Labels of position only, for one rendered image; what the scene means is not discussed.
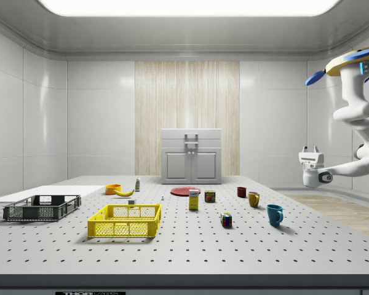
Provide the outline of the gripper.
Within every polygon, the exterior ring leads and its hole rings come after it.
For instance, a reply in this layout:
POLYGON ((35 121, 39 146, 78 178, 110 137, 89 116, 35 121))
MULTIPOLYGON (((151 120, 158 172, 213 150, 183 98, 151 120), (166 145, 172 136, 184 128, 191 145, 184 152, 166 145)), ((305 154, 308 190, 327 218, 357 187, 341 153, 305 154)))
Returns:
POLYGON ((317 146, 313 147, 312 152, 308 151, 307 146, 304 146, 298 156, 304 170, 324 167, 324 154, 319 152, 317 146))

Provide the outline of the blue mug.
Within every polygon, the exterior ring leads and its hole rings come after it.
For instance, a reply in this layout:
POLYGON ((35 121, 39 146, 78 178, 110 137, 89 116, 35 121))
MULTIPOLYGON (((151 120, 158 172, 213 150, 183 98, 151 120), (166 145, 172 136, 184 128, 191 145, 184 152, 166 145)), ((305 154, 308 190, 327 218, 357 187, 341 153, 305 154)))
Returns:
POLYGON ((284 218, 283 208, 279 205, 270 204, 267 206, 267 213, 270 225, 273 227, 280 226, 284 218))

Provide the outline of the drone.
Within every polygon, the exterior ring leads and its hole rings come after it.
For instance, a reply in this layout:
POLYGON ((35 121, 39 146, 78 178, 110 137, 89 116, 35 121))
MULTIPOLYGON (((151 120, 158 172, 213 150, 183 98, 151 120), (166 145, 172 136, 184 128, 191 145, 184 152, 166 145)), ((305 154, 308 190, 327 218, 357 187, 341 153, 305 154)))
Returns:
POLYGON ((326 65, 324 70, 311 75, 305 81, 305 85, 308 86, 317 82, 324 76, 324 74, 328 74, 329 76, 340 76, 341 68, 356 63, 359 65, 361 75, 367 75, 369 73, 369 47, 353 50, 332 59, 332 61, 326 65))

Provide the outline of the white cabinet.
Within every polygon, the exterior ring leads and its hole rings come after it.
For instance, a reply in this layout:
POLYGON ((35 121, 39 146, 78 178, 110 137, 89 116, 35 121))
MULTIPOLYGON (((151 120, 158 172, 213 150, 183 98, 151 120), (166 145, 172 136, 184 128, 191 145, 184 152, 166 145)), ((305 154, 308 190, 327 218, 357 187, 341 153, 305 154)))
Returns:
POLYGON ((220 128, 163 128, 163 184, 221 183, 220 128))

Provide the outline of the yellow box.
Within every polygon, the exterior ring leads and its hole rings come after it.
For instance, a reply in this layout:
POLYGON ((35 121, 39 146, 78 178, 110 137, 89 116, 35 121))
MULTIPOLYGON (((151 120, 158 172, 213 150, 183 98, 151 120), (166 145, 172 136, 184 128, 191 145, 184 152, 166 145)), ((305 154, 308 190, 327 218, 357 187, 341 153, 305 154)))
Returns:
POLYGON ((198 210, 199 193, 200 191, 198 189, 189 190, 189 209, 190 210, 198 210))

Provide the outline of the red plate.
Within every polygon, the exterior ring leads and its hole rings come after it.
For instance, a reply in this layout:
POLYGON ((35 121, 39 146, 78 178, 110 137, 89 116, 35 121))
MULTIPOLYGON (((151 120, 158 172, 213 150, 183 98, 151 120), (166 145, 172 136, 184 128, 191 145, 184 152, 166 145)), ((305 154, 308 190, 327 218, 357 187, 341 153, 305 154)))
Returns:
POLYGON ((179 197, 188 197, 190 190, 198 191, 198 194, 200 194, 200 189, 196 187, 174 187, 170 193, 179 197))

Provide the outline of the yellow basket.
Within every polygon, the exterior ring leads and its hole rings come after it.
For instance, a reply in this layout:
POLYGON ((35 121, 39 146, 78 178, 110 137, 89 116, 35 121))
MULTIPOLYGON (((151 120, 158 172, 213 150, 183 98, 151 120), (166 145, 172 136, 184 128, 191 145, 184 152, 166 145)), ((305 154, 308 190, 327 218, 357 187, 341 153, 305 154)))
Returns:
POLYGON ((89 237, 155 237, 161 205, 107 205, 87 221, 89 237))

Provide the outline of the white board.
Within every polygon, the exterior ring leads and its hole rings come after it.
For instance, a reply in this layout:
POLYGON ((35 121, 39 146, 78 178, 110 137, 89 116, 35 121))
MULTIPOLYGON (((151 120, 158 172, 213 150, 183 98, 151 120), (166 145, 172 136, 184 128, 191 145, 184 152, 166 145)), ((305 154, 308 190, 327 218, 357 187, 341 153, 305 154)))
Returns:
POLYGON ((95 192, 103 186, 39 186, 0 197, 0 203, 12 203, 34 195, 81 195, 95 192))

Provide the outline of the dark grey basket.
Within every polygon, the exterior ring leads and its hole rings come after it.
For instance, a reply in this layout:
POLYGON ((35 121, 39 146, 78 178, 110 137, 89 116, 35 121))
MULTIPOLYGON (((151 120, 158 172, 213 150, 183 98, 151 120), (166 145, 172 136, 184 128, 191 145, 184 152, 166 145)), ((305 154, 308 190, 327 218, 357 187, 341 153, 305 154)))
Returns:
POLYGON ((81 206, 80 195, 32 195, 3 208, 7 221, 58 221, 81 206))

